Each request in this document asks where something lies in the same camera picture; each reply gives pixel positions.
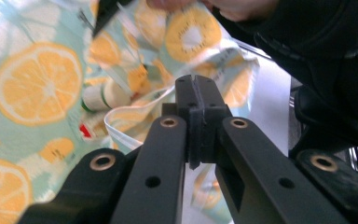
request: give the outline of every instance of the black sleeve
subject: black sleeve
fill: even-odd
[[[322,100],[358,118],[358,0],[281,0],[266,21],[238,25]]]
[[[266,21],[238,25],[307,57],[340,58],[358,47],[358,0],[281,0]]]

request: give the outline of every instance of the screw hole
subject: screw hole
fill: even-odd
[[[330,157],[323,155],[314,155],[310,158],[310,162],[315,167],[326,171],[326,172],[335,172],[338,170],[338,165]]]
[[[319,162],[323,166],[332,166],[333,165],[330,161],[327,161],[327,160],[322,159],[322,158],[317,159],[316,161]]]
[[[89,163],[89,168],[94,171],[104,171],[112,167],[116,162],[116,157],[111,154],[103,153],[95,156]]]
[[[161,184],[161,180],[157,176],[150,176],[146,179],[145,184],[148,188],[153,189]]]
[[[164,119],[161,121],[160,124],[163,127],[172,128],[172,127],[176,126],[177,122],[176,122],[176,119]]]
[[[247,128],[248,127],[248,123],[241,119],[233,119],[231,121],[231,125],[236,128]]]
[[[279,179],[279,184],[286,189],[293,189],[295,187],[295,183],[289,178],[283,177]]]
[[[105,165],[108,162],[110,162],[110,159],[107,157],[102,157],[102,158],[98,159],[96,162],[98,165]]]

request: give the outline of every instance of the finger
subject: finger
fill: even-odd
[[[205,5],[210,11],[213,10],[213,5],[207,0],[200,0],[203,5]]]
[[[229,21],[245,21],[247,18],[244,14],[240,14],[232,11],[220,10],[220,15]]]
[[[147,4],[153,8],[174,11],[196,0],[146,0]]]

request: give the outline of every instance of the lemon print fabric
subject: lemon print fabric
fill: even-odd
[[[139,44],[138,42],[136,41],[136,38],[135,36],[133,36],[127,29],[126,27],[122,27],[122,32],[123,32],[123,35],[124,37],[126,38],[127,42],[130,44],[130,46],[137,50],[139,48]]]
[[[15,223],[31,202],[27,174],[19,166],[0,160],[0,224]]]
[[[135,9],[135,25],[146,41],[159,48],[164,40],[168,13],[164,10],[150,8],[146,0],[139,0]]]
[[[204,77],[213,77],[214,75],[217,74],[217,66],[215,63],[205,62],[197,65],[194,68],[194,71],[198,75],[202,75]]]
[[[252,70],[243,69],[232,80],[229,89],[224,96],[224,101],[230,107],[243,106],[249,96],[249,88],[251,83]]]
[[[220,25],[207,10],[188,7],[172,15],[165,46],[173,59],[187,63],[218,44],[221,39]]]
[[[0,111],[27,126],[65,118],[78,99],[82,68],[65,46],[35,43],[0,67]]]
[[[101,32],[89,47],[89,61],[102,67],[109,67],[120,62],[120,49],[116,41],[107,32]]]
[[[98,9],[99,9],[99,1],[91,2],[89,6],[89,10],[94,18],[97,18]]]
[[[57,34],[62,14],[59,6],[49,1],[24,2],[0,0],[0,57],[17,53],[35,40],[51,40]]]
[[[200,210],[215,223],[229,223],[232,219],[223,193],[213,174],[214,165],[202,164],[194,181],[191,206]]]
[[[68,138],[57,138],[49,141],[45,147],[39,151],[39,155],[46,161],[53,163],[62,161],[74,150],[74,143]]]
[[[128,72],[128,83],[133,92],[139,92],[147,81],[147,71],[143,65]]]
[[[170,86],[174,82],[173,75],[167,70],[161,60],[153,61],[153,65],[156,66],[159,73],[159,79],[162,82],[162,86]]]

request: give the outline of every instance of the fabric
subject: fabric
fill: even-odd
[[[0,224],[52,199],[93,149],[142,144],[179,76],[212,77],[233,109],[251,109],[257,59],[202,5],[168,15],[133,1],[92,39],[97,8],[93,0],[0,0]],[[199,25],[181,23],[199,16]],[[82,107],[86,87],[111,79],[131,102],[106,124],[127,138],[108,135],[108,111]]]

